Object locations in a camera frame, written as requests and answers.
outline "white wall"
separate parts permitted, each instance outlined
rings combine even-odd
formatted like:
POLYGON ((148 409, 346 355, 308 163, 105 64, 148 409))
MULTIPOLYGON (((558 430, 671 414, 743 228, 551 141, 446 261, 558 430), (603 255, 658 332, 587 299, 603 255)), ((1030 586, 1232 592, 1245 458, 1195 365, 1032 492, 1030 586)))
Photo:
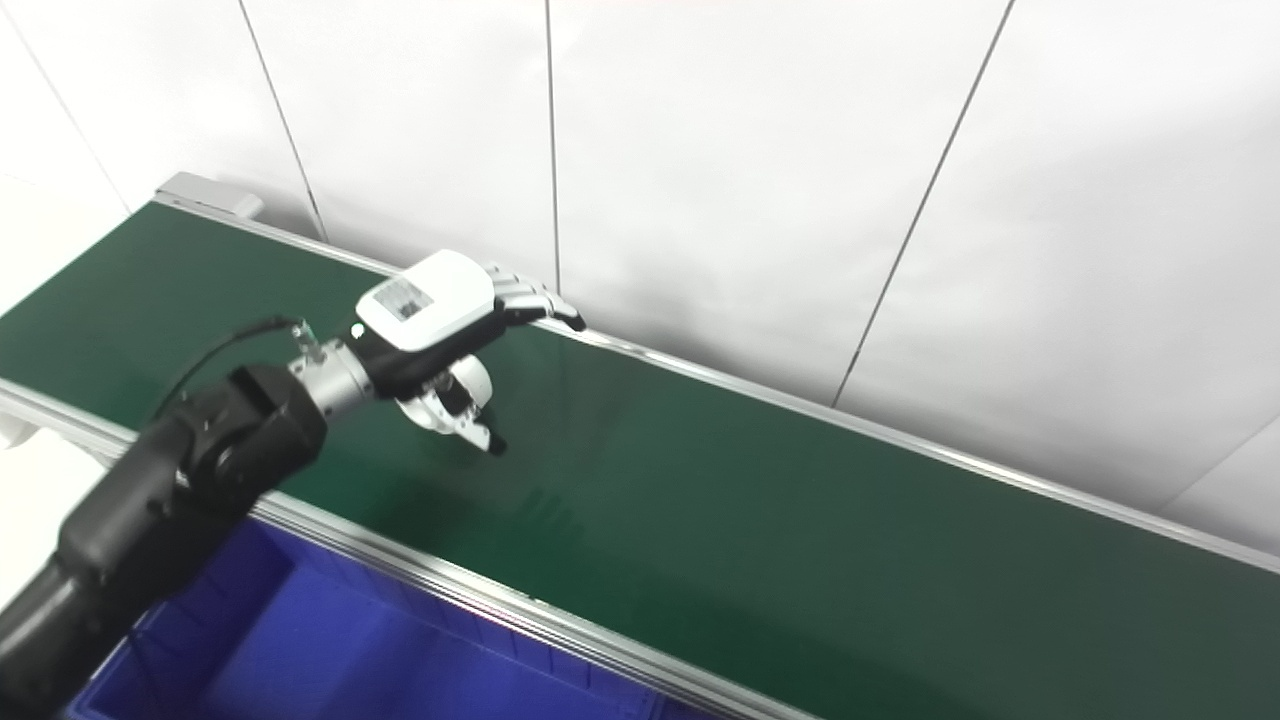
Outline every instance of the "white wall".
MULTIPOLYGON (((50 119, 58 117, 49 115, 50 119)), ((74 147, 58 145, 47 151, 50 159, 55 159, 59 150, 74 147)), ((68 169, 76 167, 69 164, 68 169)), ((74 188, 74 183, 69 183, 70 193, 50 191, 0 176, 0 247, 5 252, 0 259, 0 314, 124 219, 125 210, 109 188, 86 184, 81 190, 87 191, 78 195, 90 200, 78 197, 74 188), (99 190, 108 197, 95 202, 92 199, 99 190), (14 246, 19 246, 20 252, 9 250, 14 246)), ((9 442, 17 439, 18 427, 13 418, 0 414, 0 497, 4 497, 0 501, 0 607, 44 565, 54 548, 61 519, 101 475, 95 460, 49 430, 9 448, 9 442)))
POLYGON ((914 231, 1004 0, 0 4, 32 51, 0 28, 0 173, 133 208, 186 169, 375 256, 497 259, 1280 552, 1272 3, 1018 0, 914 231))

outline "metal edge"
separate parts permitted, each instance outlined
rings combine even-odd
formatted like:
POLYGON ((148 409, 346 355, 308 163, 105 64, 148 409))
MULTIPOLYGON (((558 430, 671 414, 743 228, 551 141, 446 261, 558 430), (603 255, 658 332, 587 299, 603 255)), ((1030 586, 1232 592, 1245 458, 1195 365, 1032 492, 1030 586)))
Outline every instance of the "metal edge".
MULTIPOLYGON (((355 252, 349 252, 347 250, 340 250, 332 245, 324 245, 312 240, 307 240, 305 237, 300 237, 291 232, 282 231, 279 228, 274 228, 255 220, 244 220, 242 218, 218 214, 197 204, 187 202, 183 199, 172 196, 169 193, 159 193, 156 196, 156 201, 174 208, 180 208, 188 213, 200 215, 201 218, 207 218, 211 220, 216 220, 236 227, 238 229, 259 233, 276 242, 283 242, 285 245, 291 245, 300 250, 306 250, 308 252, 324 255, 326 258, 332 258, 340 263, 347 263, 366 270, 381 274, 394 274, 399 272, 399 268, 396 268, 394 265, 380 263, 378 260, 372 260, 357 255, 355 252)), ((768 402, 771 405, 776 405, 778 407, 791 410, 794 413, 799 413, 801 415, 806 415, 815 420, 822 420, 824 423, 829 423, 832 425, 837 425, 847 430, 861 433, 864 436, 879 439, 882 442, 887 442, 890 445, 918 452, 927 457, 940 460, 948 465, 969 470, 970 473, 975 473, 978 475, 983 475, 993 480, 998 480, 1005 484, 1014 486, 1016 488, 1025 489, 1043 497, 1057 500, 1060 502, 1065 502, 1074 507, 1079 507, 1082 510, 1087 510, 1110 518, 1112 520, 1119 520, 1129 525, 1134 525, 1144 530, 1149 530, 1160 536, 1184 542, 1187 544, 1198 547, 1201 550, 1207 550, 1210 552, 1215 552, 1217 555, 1222 555, 1233 560, 1248 562, 1249 565, 1254 565, 1265 570, 1270 570, 1272 573, 1280 573, 1280 559, 1277 559, 1276 556, 1245 547, 1243 544, 1220 538, 1217 536, 1212 536, 1210 533, 1188 528, 1187 525, 1183 525, 1180 523, 1166 520, 1157 515, 1152 515, 1142 510, 1135 510, 1126 505, 1105 500, 1096 495, 1091 495, 1060 483, 1055 483, 1052 480, 1046 480, 1043 478, 1038 478, 1036 475, 1030 475, 1020 470, 1014 470, 1012 468, 1007 468, 997 462, 989 462, 987 460, 974 457, 969 454, 960 452, 959 450, 952 450, 943 445, 927 441, 924 438, 901 430, 895 430, 893 428, 881 425, 879 423, 873 423, 870 420, 858 418, 855 415, 849 415, 846 413, 841 413, 832 407, 818 405, 817 402, 810 402, 808 400, 787 395, 778 389, 773 389, 758 383, 753 383, 750 380, 736 378, 733 375, 721 373, 719 370, 713 370, 710 368, 699 365, 696 363, 681 360, 678 357, 667 355, 664 352, 658 352, 655 350, 650 350, 640 345, 618 340, 605 333, 595 331, 576 333, 561 325, 559 323, 547 322, 547 320, 541 320, 535 324, 541 329, 563 336, 566 338, 591 345, 594 347, 600 347, 603 350, 609 350, 612 352, 618 352, 621 355, 626 355, 628 357, 640 360, 643 363, 655 365, 664 370, 669 370, 672 373, 694 378, 713 384, 716 387, 737 392, 740 395, 745 395, 754 400, 768 402)))
MULTIPOLYGON (((5 379, 0 379, 0 410, 59 433, 104 465, 119 459, 137 437, 123 425, 5 379)), ((284 493, 268 493, 251 515, 709 712, 750 720, 814 717, 284 493)))
POLYGON ((814 717, 513 588, 471 573, 306 502, 273 493, 253 515, 316 544, 408 582, 476 615, 634 678, 726 717, 814 717))
POLYGON ((206 208, 248 219, 259 217, 266 209, 266 202, 257 195, 195 173, 179 172, 166 179, 156 192, 184 197, 206 208))

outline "silver metal joint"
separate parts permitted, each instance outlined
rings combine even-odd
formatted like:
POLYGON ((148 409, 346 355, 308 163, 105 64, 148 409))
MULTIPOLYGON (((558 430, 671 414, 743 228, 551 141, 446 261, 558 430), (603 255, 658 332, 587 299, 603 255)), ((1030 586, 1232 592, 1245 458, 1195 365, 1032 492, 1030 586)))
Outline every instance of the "silver metal joint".
POLYGON ((333 423, 340 415, 374 398, 374 386, 364 365, 340 340, 320 346, 289 363, 289 372, 298 378, 312 402, 333 423))

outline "robotic hand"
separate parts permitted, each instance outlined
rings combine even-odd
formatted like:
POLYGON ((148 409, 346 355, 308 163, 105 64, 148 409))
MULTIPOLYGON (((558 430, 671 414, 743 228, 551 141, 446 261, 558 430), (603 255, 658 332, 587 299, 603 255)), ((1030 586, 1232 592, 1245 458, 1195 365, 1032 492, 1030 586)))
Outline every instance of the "robotic hand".
POLYGON ((370 290, 356 315, 323 345, 294 325, 302 355, 285 368, 237 368, 142 429, 67 516, 45 568, 0 611, 0 720, 55 716, 262 493, 319 456, 340 415, 396 400, 420 421, 416 404, 430 413, 431 424, 420 424, 500 454, 504 443, 479 421, 492 386, 486 374, 477 380, 470 355, 543 318, 586 327, 541 284, 451 251, 370 290))

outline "robotic arm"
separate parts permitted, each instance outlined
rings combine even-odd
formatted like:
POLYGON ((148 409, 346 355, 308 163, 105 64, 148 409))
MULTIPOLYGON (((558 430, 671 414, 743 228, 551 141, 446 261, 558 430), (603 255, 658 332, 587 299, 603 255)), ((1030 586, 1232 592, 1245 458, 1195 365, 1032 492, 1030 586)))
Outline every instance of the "robotic arm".
POLYGON ((543 286, 451 251, 372 288, 356 313, 324 345, 294 327, 301 357, 238 368, 140 433, 67 516, 45 568, 0 611, 0 719, 54 716, 151 605, 196 577, 262 493, 319 456, 340 415, 396 400, 415 421, 500 454, 504 443, 479 420, 470 354, 541 318, 586 327, 543 286))

